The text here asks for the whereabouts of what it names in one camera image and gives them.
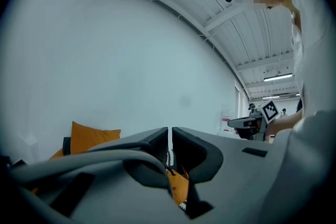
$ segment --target gray cable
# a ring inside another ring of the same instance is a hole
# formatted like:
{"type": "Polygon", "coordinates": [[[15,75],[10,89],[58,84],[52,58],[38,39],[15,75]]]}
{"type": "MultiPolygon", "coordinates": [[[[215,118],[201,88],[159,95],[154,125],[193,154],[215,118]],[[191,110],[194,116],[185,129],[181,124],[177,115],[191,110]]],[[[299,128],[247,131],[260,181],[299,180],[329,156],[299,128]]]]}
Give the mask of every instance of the gray cable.
{"type": "MultiPolygon", "coordinates": [[[[152,155],[133,150],[110,150],[98,152],[86,152],[83,154],[69,155],[60,159],[53,159],[46,162],[24,166],[11,171],[11,176],[20,184],[34,182],[52,175],[58,175],[78,169],[87,165],[102,162],[120,161],[120,160],[139,160],[153,164],[167,178],[168,175],[162,163],[152,155]]],[[[48,223],[75,224],[76,221],[67,218],[49,207],[36,195],[25,188],[20,188],[23,196],[32,205],[39,214],[48,221],[48,223]]]]}
{"type": "Polygon", "coordinates": [[[19,184],[26,184],[52,175],[66,173],[87,165],[120,160],[139,160],[153,164],[164,176],[166,176],[169,182],[166,170],[158,159],[148,153],[133,150],[98,151],[69,155],[63,158],[52,159],[46,162],[13,169],[11,171],[11,176],[19,184]]]}
{"type": "Polygon", "coordinates": [[[78,224],[77,221],[74,221],[66,216],[63,216],[61,213],[49,207],[46,203],[44,203],[40,198],[38,198],[35,194],[32,194],[29,190],[25,188],[20,188],[22,196],[25,200],[33,207],[40,216],[47,223],[50,224],[78,224]]]}

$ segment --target orange cushion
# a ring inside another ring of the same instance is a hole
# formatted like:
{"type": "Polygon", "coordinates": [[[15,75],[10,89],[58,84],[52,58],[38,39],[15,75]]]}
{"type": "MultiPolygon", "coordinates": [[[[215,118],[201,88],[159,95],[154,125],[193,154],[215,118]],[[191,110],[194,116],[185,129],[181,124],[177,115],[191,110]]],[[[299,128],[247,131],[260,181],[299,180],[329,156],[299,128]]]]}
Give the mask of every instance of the orange cushion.
{"type": "Polygon", "coordinates": [[[57,159],[63,157],[63,148],[61,148],[58,152],[56,152],[53,156],[50,157],[50,159],[57,159]]]}
{"type": "Polygon", "coordinates": [[[121,130],[102,131],[72,122],[71,154],[83,153],[99,144],[120,138],[121,130]]]}
{"type": "Polygon", "coordinates": [[[167,170],[167,174],[169,177],[170,185],[173,189],[174,201],[177,205],[180,205],[188,198],[189,180],[184,178],[175,170],[172,171],[174,175],[172,175],[169,170],[167,170]]]}

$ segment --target black slot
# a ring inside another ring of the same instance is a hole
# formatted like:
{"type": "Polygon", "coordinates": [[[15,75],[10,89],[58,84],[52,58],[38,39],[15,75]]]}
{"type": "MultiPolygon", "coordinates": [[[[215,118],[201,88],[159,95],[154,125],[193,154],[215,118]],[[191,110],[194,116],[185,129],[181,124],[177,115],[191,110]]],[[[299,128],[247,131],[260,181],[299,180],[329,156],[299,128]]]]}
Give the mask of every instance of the black slot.
{"type": "MultiPolygon", "coordinates": [[[[194,219],[214,208],[199,197],[195,184],[210,181],[217,174],[224,160],[223,153],[215,145],[178,127],[174,127],[172,131],[177,163],[189,174],[185,213],[194,219]]],[[[177,169],[177,172],[184,174],[182,169],[177,169]]]]}
{"type": "Polygon", "coordinates": [[[51,203],[50,207],[62,215],[69,217],[78,202],[89,189],[94,175],[80,173],[51,203]]]}
{"type": "MultiPolygon", "coordinates": [[[[165,165],[164,161],[168,151],[167,127],[161,128],[137,143],[149,145],[150,147],[141,146],[140,150],[151,154],[165,165]]],[[[169,180],[155,166],[142,161],[123,161],[123,165],[128,174],[141,185],[170,189],[169,180]]]]}
{"type": "Polygon", "coordinates": [[[242,150],[242,152],[245,152],[245,153],[248,153],[248,154],[251,154],[251,155],[256,155],[256,156],[263,157],[263,158],[265,158],[265,156],[267,154],[267,151],[257,150],[255,148],[251,148],[251,147],[244,148],[242,150]]]}
{"type": "Polygon", "coordinates": [[[71,148],[71,137],[64,137],[63,138],[63,156],[70,155],[70,148],[71,148]]]}

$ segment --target person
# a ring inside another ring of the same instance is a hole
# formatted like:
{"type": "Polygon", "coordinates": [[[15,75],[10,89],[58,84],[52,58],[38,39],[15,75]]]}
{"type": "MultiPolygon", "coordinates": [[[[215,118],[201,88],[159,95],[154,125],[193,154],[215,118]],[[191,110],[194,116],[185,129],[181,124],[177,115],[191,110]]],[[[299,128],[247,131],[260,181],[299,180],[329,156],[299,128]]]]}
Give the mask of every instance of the person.
{"type": "Polygon", "coordinates": [[[286,114],[286,109],[283,109],[282,110],[282,113],[280,115],[280,118],[284,118],[284,117],[287,117],[288,115],[286,114]]]}
{"type": "Polygon", "coordinates": [[[251,114],[253,113],[253,110],[254,110],[255,108],[256,108],[256,105],[253,104],[253,103],[251,103],[250,106],[249,106],[249,108],[248,108],[249,110],[251,110],[251,111],[250,111],[250,116],[251,116],[251,114]]]}
{"type": "Polygon", "coordinates": [[[336,38],[332,11],[325,0],[253,0],[265,7],[285,7],[291,15],[294,51],[294,73],[301,95],[303,109],[297,113],[273,120],[267,136],[291,129],[302,117],[314,115],[319,110],[333,110],[336,99],[336,38]]]}
{"type": "Polygon", "coordinates": [[[300,111],[302,109],[302,100],[300,98],[299,102],[298,102],[298,106],[296,107],[296,112],[300,111]]]}

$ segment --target ceiling light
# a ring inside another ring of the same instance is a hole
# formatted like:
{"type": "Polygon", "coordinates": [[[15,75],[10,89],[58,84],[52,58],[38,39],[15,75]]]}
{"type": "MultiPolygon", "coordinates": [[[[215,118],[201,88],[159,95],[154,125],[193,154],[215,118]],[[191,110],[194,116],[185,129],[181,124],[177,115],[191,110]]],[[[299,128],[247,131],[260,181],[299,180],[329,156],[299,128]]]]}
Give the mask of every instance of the ceiling light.
{"type": "Polygon", "coordinates": [[[279,98],[280,96],[269,96],[269,97],[263,97],[263,99],[270,99],[270,98],[279,98]]]}
{"type": "Polygon", "coordinates": [[[289,74],[285,74],[285,75],[264,78],[264,81],[270,81],[270,80],[276,80],[276,79],[285,79],[285,78],[290,78],[292,76],[293,76],[293,74],[289,73],[289,74]]]}

